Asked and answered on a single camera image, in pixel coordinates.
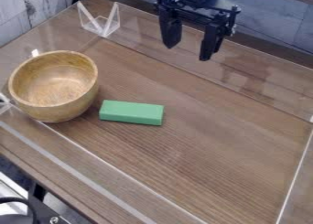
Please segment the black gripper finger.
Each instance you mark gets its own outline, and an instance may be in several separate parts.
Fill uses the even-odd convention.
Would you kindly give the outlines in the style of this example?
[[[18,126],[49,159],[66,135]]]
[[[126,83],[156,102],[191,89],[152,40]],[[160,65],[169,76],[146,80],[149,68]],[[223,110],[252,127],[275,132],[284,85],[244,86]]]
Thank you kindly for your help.
[[[221,42],[224,41],[224,26],[216,23],[207,25],[205,37],[201,44],[200,59],[203,61],[211,60],[215,53],[219,52]]]
[[[164,44],[168,48],[173,48],[181,41],[183,22],[178,18],[178,12],[164,5],[160,6],[160,25]]]

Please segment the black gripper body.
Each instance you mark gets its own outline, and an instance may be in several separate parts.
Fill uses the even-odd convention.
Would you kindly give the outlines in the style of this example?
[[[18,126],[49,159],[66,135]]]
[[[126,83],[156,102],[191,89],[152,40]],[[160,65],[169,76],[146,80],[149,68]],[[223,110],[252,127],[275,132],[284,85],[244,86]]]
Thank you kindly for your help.
[[[157,0],[157,6],[173,18],[200,25],[221,23],[227,27],[227,36],[236,33],[236,18],[241,8],[228,0]]]

